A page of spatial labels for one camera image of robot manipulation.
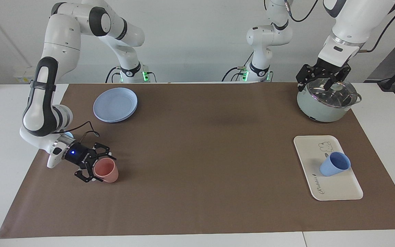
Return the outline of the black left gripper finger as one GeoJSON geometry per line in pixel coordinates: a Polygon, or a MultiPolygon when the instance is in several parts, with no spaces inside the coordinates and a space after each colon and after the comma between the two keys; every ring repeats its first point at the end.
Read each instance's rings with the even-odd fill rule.
{"type": "Polygon", "coordinates": [[[328,91],[331,86],[337,82],[343,82],[347,75],[350,73],[350,66],[343,66],[337,72],[330,72],[328,76],[328,81],[324,84],[323,88],[328,91]]]}
{"type": "Polygon", "coordinates": [[[301,67],[300,71],[296,75],[298,91],[303,91],[308,83],[316,80],[316,75],[314,74],[314,72],[314,66],[309,66],[308,64],[305,64],[301,67]]]}

